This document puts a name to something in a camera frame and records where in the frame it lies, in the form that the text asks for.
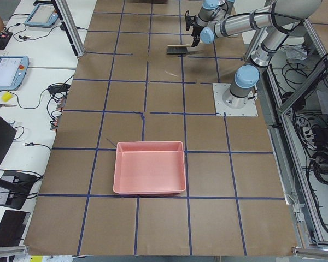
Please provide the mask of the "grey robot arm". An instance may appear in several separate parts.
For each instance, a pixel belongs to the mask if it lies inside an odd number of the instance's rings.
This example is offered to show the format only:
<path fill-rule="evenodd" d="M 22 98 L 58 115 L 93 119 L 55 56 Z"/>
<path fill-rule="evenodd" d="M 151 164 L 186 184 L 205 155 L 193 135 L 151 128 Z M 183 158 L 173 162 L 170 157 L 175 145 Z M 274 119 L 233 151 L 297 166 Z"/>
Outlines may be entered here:
<path fill-rule="evenodd" d="M 231 15 L 234 0 L 206 0 L 203 1 L 196 24 L 200 27 L 206 27 L 212 21 L 220 21 Z"/>
<path fill-rule="evenodd" d="M 240 109 L 283 42 L 320 7 L 321 1 L 270 1 L 263 8 L 240 14 L 232 14 L 233 5 L 234 1 L 203 1 L 197 15 L 185 13 L 185 26 L 192 30 L 193 47 L 199 42 L 211 44 L 219 38 L 267 30 L 265 39 L 252 49 L 222 96 L 229 108 Z"/>

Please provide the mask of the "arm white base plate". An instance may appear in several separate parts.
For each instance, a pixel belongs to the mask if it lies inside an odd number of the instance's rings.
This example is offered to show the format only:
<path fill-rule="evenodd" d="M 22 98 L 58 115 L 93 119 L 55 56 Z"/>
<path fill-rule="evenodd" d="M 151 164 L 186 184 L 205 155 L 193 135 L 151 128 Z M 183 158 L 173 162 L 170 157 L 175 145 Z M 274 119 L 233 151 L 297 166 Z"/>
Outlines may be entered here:
<path fill-rule="evenodd" d="M 212 83 L 217 116 L 258 117 L 253 91 L 245 98 L 237 98 L 230 92 L 229 83 Z"/>

